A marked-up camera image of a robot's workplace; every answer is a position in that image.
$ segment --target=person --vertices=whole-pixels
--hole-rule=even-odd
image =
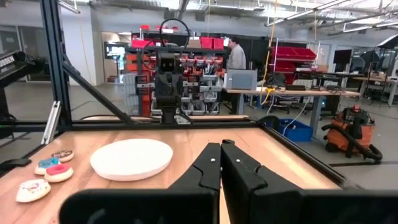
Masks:
[[[226,64],[226,68],[246,69],[246,56],[244,54],[244,50],[239,45],[238,38],[229,38],[228,48],[231,49],[231,53]]]
[[[228,69],[246,69],[246,56],[243,48],[239,45],[239,40],[236,37],[229,38],[228,48],[231,49],[226,68]],[[233,94],[231,96],[232,111],[230,114],[237,114],[239,101],[239,94]]]

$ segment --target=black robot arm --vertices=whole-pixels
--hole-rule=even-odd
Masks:
[[[0,88],[7,87],[28,74],[39,73],[44,68],[44,58],[33,58],[18,50],[4,52],[0,54]]]

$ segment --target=blue crate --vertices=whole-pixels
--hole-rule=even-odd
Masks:
[[[290,123],[292,121],[293,121],[293,119],[280,119],[279,120],[279,122],[280,122],[279,123],[280,124],[279,132],[281,134],[283,134],[284,129],[286,127],[283,124]],[[285,137],[287,137],[288,139],[290,139],[293,142],[309,142],[309,141],[311,141],[312,133],[313,133],[311,127],[309,127],[308,125],[303,124],[299,121],[294,121],[292,124],[295,125],[296,128],[295,129],[287,128],[285,131]]]

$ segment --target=wooden tabletop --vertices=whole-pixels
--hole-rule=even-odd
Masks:
[[[267,88],[264,87],[257,87],[256,90],[229,90],[224,89],[227,93],[243,93],[247,95],[259,95],[261,92],[262,94],[267,93]],[[305,90],[305,91],[295,91],[295,90],[276,90],[272,92],[273,95],[297,95],[297,96],[331,96],[331,95],[339,95],[339,96],[360,96],[360,93],[352,92],[352,91],[315,91],[315,90]]]
[[[353,78],[353,79],[355,79],[355,80],[361,80],[361,81],[367,81],[368,80],[368,78],[367,77],[356,77],[356,78]],[[388,82],[388,83],[395,83],[395,82],[397,82],[396,80],[394,81],[394,80],[385,80],[384,78],[377,78],[377,77],[371,77],[371,78],[369,78],[369,81],[374,81],[374,82]]]
[[[134,138],[156,139],[171,146],[174,155],[169,166],[153,177],[135,182],[109,181],[91,168],[90,157],[97,149],[111,142]],[[208,142],[221,142],[222,139],[234,140],[239,148],[261,164],[303,189],[338,189],[332,181],[258,128],[67,132],[34,154],[30,165],[15,168],[0,178],[0,223],[58,223],[62,202],[83,189],[165,189],[188,169]],[[50,193],[38,201],[17,203],[19,184],[41,178],[34,175],[34,167],[60,149],[75,151],[75,157],[68,162],[74,175],[65,182],[51,184]],[[222,192],[220,223],[229,223]]]

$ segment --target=cookie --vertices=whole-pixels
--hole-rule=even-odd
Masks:
[[[45,170],[49,167],[55,166],[61,164],[58,158],[50,158],[50,159],[44,159],[42,161],[39,161],[37,164],[34,173],[37,175],[44,175]]]
[[[50,184],[43,179],[28,180],[19,186],[16,201],[33,202],[46,196],[51,190]]]
[[[50,183],[58,183],[69,179],[73,174],[73,169],[66,164],[59,164],[45,170],[44,179]]]
[[[75,154],[72,150],[61,150],[56,153],[51,154],[52,157],[56,157],[60,159],[60,162],[68,162],[73,159]]]

